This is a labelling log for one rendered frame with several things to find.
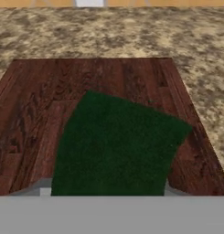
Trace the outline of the white block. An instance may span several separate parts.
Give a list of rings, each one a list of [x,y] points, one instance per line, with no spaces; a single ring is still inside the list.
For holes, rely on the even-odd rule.
[[[103,7],[104,0],[75,0],[78,7]]]

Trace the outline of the dark green sponge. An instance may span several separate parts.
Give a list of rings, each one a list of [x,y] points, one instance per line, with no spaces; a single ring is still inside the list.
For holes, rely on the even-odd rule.
[[[53,196],[162,196],[192,127],[172,115],[87,92],[59,141]]]

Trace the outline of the dark wooden cutting board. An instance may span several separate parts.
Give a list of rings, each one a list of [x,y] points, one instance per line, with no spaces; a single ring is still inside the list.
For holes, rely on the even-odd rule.
[[[45,183],[56,142],[86,90],[127,98],[187,121],[169,185],[224,196],[224,172],[171,58],[14,60],[0,80],[0,196]]]

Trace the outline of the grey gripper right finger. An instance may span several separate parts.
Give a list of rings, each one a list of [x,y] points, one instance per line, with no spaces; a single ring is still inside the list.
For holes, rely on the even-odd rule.
[[[168,182],[165,183],[165,195],[166,196],[187,196],[186,192],[172,188]]]

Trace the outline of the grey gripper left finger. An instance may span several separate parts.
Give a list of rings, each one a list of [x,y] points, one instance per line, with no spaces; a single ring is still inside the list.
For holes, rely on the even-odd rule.
[[[11,193],[11,196],[50,196],[51,178],[38,180],[33,186]]]

